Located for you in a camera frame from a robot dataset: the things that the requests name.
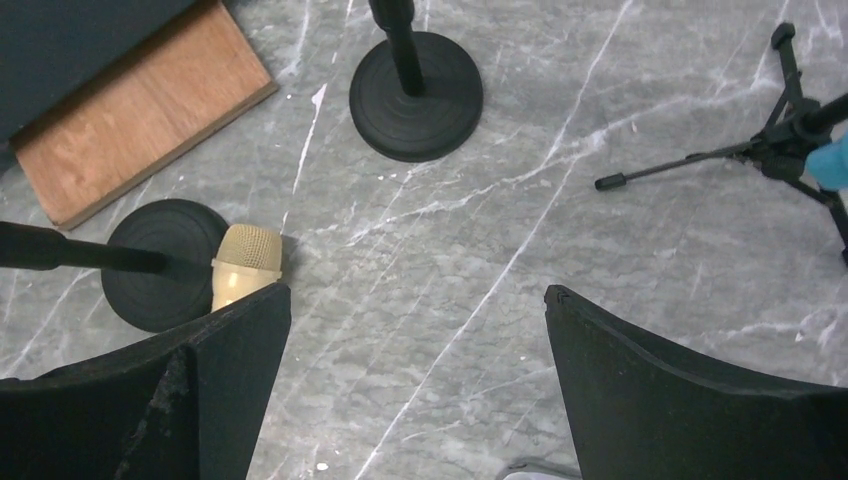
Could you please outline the black tripod shock mount stand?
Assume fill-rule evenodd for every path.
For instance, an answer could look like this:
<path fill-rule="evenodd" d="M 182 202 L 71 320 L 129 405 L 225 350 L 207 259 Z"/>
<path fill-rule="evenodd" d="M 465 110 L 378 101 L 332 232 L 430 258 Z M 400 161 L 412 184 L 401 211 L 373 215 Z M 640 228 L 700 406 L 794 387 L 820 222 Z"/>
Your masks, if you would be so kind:
<path fill-rule="evenodd" d="M 698 162 L 728 158 L 753 164 L 770 179 L 782 181 L 795 190 L 823 205 L 843 242 L 847 241 L 847 210 L 834 187 L 821 181 L 815 187 L 801 181 L 808 169 L 807 156 L 831 140 L 833 128 L 847 120 L 847 96 L 821 104 L 806 97 L 792 40 L 795 26 L 790 22 L 779 24 L 771 35 L 771 48 L 778 53 L 784 89 L 764 127 L 749 140 L 717 150 L 693 153 L 681 160 L 667 162 L 632 173 L 616 173 L 597 179 L 594 188 L 608 191 L 622 187 L 631 180 L 682 168 Z"/>

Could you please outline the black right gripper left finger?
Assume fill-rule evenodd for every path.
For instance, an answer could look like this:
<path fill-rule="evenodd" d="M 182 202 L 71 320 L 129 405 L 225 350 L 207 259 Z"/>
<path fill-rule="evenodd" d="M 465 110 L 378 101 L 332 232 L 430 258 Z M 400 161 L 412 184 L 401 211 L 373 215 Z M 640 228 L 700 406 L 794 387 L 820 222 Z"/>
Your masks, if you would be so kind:
<path fill-rule="evenodd" d="M 274 283 L 31 380 L 1 383 L 5 479 L 242 479 L 291 326 Z"/>

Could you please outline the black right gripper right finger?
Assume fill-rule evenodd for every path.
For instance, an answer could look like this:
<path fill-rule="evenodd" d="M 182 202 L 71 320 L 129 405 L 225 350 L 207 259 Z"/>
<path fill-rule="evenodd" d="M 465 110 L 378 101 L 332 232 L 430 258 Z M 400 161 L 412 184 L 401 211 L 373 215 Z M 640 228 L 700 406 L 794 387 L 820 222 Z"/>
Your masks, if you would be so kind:
<path fill-rule="evenodd" d="M 681 346 L 546 290 L 549 342 L 586 479 L 843 479 L 847 391 Z"/>

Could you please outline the blue microphone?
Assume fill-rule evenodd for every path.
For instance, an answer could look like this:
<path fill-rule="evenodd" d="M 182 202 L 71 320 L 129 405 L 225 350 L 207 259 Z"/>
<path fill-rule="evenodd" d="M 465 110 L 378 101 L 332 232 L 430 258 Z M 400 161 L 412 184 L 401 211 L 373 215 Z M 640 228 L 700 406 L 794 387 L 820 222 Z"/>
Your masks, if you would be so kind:
<path fill-rule="evenodd" d="M 840 191 L 847 188 L 847 134 L 839 140 L 812 151 L 806 159 L 806 169 L 825 190 Z"/>

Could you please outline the beige yellow microphone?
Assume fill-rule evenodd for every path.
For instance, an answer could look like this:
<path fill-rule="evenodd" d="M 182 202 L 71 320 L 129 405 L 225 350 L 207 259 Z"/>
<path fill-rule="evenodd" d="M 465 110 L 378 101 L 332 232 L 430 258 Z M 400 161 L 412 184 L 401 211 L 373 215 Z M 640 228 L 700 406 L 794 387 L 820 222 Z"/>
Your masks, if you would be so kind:
<path fill-rule="evenodd" d="M 211 261 L 211 310 L 220 310 L 282 277 L 283 240 L 278 232 L 231 225 Z"/>

